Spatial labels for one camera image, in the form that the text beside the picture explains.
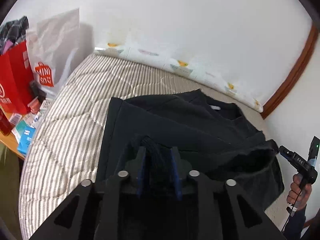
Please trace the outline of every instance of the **black t-shirt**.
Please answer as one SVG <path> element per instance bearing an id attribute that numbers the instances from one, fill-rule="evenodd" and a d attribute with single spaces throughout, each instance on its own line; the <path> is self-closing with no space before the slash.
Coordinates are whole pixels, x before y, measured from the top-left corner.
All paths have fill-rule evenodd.
<path id="1" fill-rule="evenodd" d="M 236 104 L 214 100 L 201 90 L 112 98 L 97 180 L 115 173 L 120 155 L 137 135 L 177 146 L 182 159 L 211 179 L 235 179 L 264 209 L 284 190 L 276 143 L 265 141 Z"/>

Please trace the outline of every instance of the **red bottle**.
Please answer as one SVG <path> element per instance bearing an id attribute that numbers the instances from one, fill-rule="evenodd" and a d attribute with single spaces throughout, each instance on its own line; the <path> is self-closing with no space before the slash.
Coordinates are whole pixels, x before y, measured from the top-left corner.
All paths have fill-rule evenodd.
<path id="1" fill-rule="evenodd" d="M 9 120 L 5 116 L 2 109 L 0 109 L 0 131 L 2 132 L 3 135 L 7 136 L 10 134 L 11 129 L 12 129 L 12 126 L 9 123 Z"/>

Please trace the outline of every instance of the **dark clothing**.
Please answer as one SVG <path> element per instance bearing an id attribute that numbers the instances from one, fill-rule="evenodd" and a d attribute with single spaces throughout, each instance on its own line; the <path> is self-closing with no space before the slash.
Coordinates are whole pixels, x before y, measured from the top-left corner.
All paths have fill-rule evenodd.
<path id="1" fill-rule="evenodd" d="M 284 190 L 276 143 L 265 141 L 236 104 L 216 101 L 201 90 L 112 98 L 97 181 L 115 173 L 119 157 L 139 136 L 166 148 L 177 146 L 182 159 L 211 179 L 235 179 L 263 209 Z"/>
<path id="2" fill-rule="evenodd" d="M 28 18 L 23 16 L 19 20 L 7 22 L 0 26 L 0 55 L 5 44 L 10 40 L 13 44 L 19 44 L 26 40 L 26 30 L 29 28 Z"/>
<path id="3" fill-rule="evenodd" d="M 318 240 L 320 236 L 320 210 L 312 219 L 308 230 L 303 234 L 301 240 Z"/>
<path id="4" fill-rule="evenodd" d="M 306 221 L 306 207 L 295 212 L 293 217 L 289 218 L 287 225 L 284 228 L 283 235 L 287 240 L 299 240 L 304 222 Z"/>

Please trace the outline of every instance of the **plastic bag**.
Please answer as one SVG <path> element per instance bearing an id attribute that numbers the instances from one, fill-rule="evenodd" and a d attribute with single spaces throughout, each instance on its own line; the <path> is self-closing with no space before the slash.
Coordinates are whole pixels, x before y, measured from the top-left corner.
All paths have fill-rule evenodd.
<path id="1" fill-rule="evenodd" d="M 31 24 L 26 38 L 34 78 L 53 99 L 84 59 L 79 48 L 79 8 Z"/>

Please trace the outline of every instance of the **blue box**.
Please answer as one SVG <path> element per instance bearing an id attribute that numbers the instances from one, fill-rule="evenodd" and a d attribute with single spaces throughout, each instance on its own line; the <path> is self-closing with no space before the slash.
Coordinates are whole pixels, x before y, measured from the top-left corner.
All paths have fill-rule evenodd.
<path id="1" fill-rule="evenodd" d="M 18 145 L 17 150 L 24 156 L 28 153 L 29 146 L 32 142 L 32 137 L 34 133 L 36 132 L 35 128 L 25 126 L 24 132 L 21 135 L 20 143 Z"/>

